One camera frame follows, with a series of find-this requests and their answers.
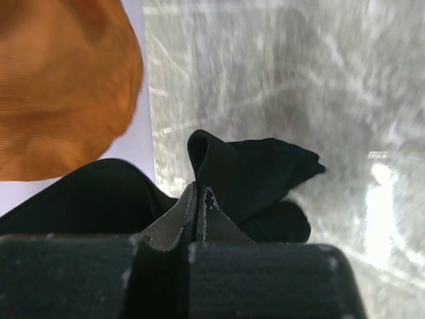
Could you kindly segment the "black underwear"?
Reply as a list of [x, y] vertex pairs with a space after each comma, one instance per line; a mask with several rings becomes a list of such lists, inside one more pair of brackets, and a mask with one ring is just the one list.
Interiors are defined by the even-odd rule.
[[[275, 138], [224, 142], [197, 130], [187, 151], [198, 188], [256, 242], [304, 243], [311, 227], [288, 192], [324, 173], [319, 156]], [[121, 159], [89, 163], [1, 218], [1, 234], [128, 234], [150, 226], [176, 199]]]

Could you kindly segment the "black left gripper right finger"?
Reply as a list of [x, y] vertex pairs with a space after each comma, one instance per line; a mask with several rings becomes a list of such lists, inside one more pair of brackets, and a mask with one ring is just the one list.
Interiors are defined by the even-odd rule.
[[190, 318], [365, 318], [345, 255], [325, 244], [255, 243], [201, 192], [188, 247]]

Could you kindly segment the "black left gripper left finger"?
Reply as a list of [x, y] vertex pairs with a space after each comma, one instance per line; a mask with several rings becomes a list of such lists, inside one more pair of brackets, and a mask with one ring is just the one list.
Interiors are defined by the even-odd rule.
[[139, 233], [1, 237], [1, 317], [185, 318], [195, 213], [192, 184]]

